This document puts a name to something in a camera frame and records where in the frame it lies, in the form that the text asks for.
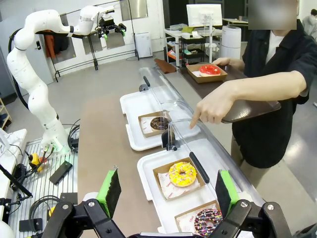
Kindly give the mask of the person's left hand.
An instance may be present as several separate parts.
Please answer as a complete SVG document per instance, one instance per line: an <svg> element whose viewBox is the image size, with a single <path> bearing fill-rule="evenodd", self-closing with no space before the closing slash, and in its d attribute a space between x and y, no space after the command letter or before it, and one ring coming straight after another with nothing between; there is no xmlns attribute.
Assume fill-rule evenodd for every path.
<svg viewBox="0 0 317 238"><path fill-rule="evenodd" d="M225 82L210 92L196 105L190 128L199 120L209 123L221 123L236 101L236 95L230 82Z"/></svg>

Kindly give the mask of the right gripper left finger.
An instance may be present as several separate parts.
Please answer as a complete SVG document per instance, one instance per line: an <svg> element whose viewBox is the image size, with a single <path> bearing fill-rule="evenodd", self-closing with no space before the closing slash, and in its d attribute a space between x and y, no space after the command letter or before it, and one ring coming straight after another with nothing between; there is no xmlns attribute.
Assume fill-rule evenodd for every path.
<svg viewBox="0 0 317 238"><path fill-rule="evenodd" d="M79 238L85 230L95 231L99 238L123 238L125 235L113 220L121 194L117 169L109 171L96 198L74 205L61 201L42 233L43 238Z"/></svg>

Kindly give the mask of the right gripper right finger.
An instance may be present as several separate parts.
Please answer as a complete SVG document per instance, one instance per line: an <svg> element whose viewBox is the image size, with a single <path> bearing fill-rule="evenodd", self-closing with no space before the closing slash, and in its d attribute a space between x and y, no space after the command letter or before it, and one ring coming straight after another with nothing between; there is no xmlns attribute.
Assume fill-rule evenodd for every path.
<svg viewBox="0 0 317 238"><path fill-rule="evenodd" d="M251 232L256 238L292 236L280 205L266 202L260 207L241 199L229 171L218 171L215 192L223 220L209 237L236 238L241 231Z"/></svg>

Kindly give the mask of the person's right hand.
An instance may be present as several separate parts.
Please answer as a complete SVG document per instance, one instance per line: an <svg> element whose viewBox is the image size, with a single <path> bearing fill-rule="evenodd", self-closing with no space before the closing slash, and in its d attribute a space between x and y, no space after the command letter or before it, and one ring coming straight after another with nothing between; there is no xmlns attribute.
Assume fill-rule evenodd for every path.
<svg viewBox="0 0 317 238"><path fill-rule="evenodd" d="M242 59L235 59L235 58L217 58L212 62L215 65L220 65L220 66L226 66L230 65L233 68L243 71L245 68L245 63L243 62Z"/></svg>

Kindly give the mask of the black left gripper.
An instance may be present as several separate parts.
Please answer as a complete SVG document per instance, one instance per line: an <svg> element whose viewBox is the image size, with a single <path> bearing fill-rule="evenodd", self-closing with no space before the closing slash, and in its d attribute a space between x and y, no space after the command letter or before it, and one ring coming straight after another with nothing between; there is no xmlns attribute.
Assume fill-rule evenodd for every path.
<svg viewBox="0 0 317 238"><path fill-rule="evenodd" d="M105 41L107 41L107 34L114 32L121 33L122 36L125 36L126 26L123 23L116 25L112 18L107 18L106 20L104 20L104 18L101 17L97 25L97 33L101 34L101 37L104 38Z"/></svg>

